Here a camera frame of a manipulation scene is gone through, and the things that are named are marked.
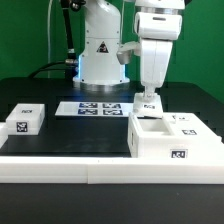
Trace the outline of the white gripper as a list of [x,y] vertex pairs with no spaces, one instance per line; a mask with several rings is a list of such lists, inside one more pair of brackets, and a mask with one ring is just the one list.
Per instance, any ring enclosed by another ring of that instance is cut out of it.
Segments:
[[181,32],[180,15],[138,12],[134,30],[140,43],[140,77],[145,86],[143,98],[151,100],[155,88],[163,85],[172,45]]

